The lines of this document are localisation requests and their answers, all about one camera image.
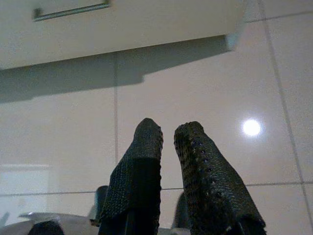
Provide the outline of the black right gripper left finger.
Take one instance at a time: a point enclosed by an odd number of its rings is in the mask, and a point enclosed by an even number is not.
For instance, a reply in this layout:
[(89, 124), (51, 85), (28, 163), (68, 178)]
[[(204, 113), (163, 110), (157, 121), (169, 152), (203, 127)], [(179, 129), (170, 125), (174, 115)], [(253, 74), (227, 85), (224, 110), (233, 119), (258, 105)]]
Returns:
[(134, 138), (110, 176), (95, 192), (100, 235), (156, 235), (159, 228), (163, 133), (151, 118), (136, 127)]

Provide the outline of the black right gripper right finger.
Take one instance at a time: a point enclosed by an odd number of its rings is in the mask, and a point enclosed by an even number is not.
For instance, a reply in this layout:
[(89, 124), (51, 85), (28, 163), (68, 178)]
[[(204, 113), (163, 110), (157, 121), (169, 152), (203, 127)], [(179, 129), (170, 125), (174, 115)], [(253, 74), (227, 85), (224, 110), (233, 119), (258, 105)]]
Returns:
[(266, 223), (237, 171), (197, 121), (174, 134), (193, 235), (264, 235)]

